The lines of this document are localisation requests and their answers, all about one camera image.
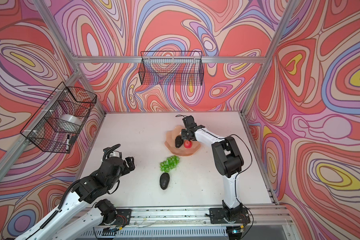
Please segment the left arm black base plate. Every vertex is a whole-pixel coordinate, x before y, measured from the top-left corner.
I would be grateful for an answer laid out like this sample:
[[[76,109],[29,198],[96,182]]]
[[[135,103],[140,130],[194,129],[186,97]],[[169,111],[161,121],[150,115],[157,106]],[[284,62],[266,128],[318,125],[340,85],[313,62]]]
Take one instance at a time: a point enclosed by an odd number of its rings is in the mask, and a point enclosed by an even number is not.
[[[125,227],[130,224],[131,214],[132,209],[111,210],[110,213],[105,214],[102,224]]]

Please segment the green fake grape bunch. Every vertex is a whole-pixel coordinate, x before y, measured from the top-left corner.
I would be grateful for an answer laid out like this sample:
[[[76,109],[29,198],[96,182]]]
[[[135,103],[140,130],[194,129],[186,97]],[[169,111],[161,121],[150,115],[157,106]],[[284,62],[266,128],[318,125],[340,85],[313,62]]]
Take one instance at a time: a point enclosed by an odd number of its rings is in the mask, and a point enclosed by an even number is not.
[[[166,160],[160,162],[160,170],[165,173],[169,173],[171,170],[175,169],[180,163],[180,158],[178,156],[167,157]]]

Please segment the dark fake avocado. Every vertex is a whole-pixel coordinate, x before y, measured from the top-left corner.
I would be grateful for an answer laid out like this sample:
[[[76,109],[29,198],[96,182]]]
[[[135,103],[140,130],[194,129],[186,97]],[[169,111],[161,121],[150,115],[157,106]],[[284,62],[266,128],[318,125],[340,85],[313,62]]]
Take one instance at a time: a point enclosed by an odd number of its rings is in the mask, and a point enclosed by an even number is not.
[[[169,182],[170,182],[169,173],[162,173],[159,180],[160,188],[162,190],[166,190],[168,188]]]
[[[177,136],[175,138],[175,147],[176,148],[180,148],[182,145],[184,144],[184,140],[182,139],[181,136]]]

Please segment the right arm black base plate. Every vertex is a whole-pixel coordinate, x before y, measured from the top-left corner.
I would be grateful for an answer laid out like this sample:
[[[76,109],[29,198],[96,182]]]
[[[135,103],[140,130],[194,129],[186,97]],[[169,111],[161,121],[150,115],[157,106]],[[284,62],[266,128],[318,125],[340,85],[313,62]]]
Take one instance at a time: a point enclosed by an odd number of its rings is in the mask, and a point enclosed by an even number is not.
[[[232,216],[224,208],[210,208],[205,214],[211,224],[241,224],[246,226],[251,223],[250,214],[247,209],[242,208]]]

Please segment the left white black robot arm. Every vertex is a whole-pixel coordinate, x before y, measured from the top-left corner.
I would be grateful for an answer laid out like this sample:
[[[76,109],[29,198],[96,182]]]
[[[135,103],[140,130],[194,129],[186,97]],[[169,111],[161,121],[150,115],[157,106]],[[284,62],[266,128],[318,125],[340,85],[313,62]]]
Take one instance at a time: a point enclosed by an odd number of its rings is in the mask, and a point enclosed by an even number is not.
[[[134,157],[122,158],[119,144],[104,149],[101,166],[90,175],[74,181],[65,191],[61,202],[18,240],[75,240],[100,224],[120,231],[128,223],[106,194],[114,193],[120,178],[134,171]]]

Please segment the red fake apple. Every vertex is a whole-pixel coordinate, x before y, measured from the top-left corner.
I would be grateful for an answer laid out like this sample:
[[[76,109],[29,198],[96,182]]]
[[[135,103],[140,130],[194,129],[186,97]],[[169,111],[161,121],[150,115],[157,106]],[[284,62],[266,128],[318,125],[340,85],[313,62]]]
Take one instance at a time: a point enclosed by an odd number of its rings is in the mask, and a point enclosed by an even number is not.
[[[193,143],[192,143],[192,141],[185,140],[183,145],[186,149],[190,149],[190,148],[192,148]]]

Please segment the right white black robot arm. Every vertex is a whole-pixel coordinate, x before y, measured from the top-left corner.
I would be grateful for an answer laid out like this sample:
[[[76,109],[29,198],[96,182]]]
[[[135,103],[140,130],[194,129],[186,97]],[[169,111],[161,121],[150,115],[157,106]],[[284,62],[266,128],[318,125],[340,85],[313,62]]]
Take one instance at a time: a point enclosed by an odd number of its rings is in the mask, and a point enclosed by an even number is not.
[[[210,208],[207,217],[212,224],[235,223],[243,213],[244,206],[238,194],[238,176],[242,171],[244,159],[236,140],[231,137],[221,137],[198,125],[193,116],[182,116],[184,128],[181,130],[183,140],[199,142],[212,150],[215,167],[223,177],[224,198],[222,207]]]

